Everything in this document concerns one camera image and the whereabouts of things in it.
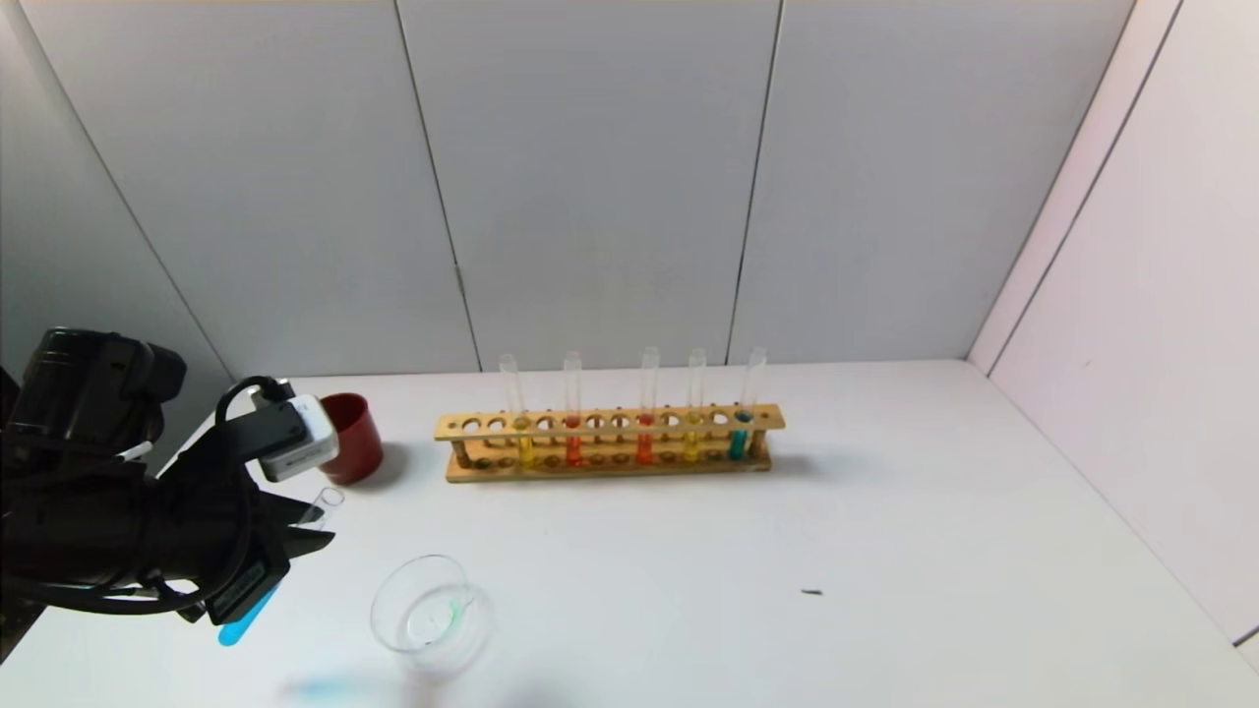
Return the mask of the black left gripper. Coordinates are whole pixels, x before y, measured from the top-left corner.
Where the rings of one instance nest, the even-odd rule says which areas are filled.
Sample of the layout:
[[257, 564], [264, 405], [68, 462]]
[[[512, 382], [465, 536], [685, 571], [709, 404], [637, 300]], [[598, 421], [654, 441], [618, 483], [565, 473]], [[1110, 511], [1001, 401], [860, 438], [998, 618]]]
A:
[[141, 586], [189, 624], [234, 624], [274, 587], [291, 559], [324, 551], [334, 533], [319, 501], [264, 493], [249, 475], [183, 479], [154, 522]]

